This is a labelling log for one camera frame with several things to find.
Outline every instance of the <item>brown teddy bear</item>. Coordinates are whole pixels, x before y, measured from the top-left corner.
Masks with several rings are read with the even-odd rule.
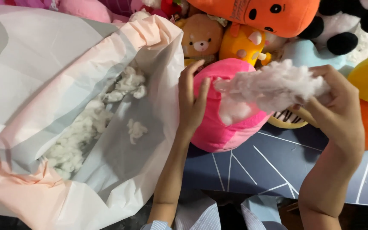
[[[217,60],[224,30],[217,20],[199,13],[177,21],[176,25],[184,32],[181,45],[186,65],[201,59],[205,59],[206,65]]]

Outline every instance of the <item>white plastic bag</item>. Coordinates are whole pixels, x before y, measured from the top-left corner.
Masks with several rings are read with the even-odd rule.
[[[177,129],[181,38],[158,16],[121,25],[32,97],[0,133],[1,203],[33,230],[98,230],[134,215],[153,194]],[[41,155],[133,59],[148,95],[113,108],[80,171],[63,181]],[[129,119],[148,129],[136,145]]]

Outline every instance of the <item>light blue plush toy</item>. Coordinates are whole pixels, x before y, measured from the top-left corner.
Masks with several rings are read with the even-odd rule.
[[[284,54],[281,60],[291,59],[294,66],[314,67],[319,65],[331,65],[345,77],[353,70],[355,65],[346,60],[346,55],[334,55],[327,48],[320,51],[313,42],[306,39],[298,39],[285,44]]]

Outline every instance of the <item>hand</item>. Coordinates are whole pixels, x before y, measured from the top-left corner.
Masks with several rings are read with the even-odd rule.
[[[180,103],[179,130],[194,134],[204,117],[207,94],[211,79],[205,78],[200,86],[197,100],[194,97],[194,73],[204,64],[204,60],[193,62],[182,72],[178,81],[178,99]]]
[[[305,108],[330,141],[349,155],[364,152],[364,127],[361,120],[359,90],[331,65],[310,68],[330,85],[332,101],[326,106],[311,98]]]

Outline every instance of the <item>dark blue surface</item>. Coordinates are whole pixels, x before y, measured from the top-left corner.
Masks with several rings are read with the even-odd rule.
[[[211,154],[190,145],[183,187],[297,198],[327,142],[310,125],[282,129],[267,123],[233,151]],[[368,151],[349,183],[346,202],[368,205]]]

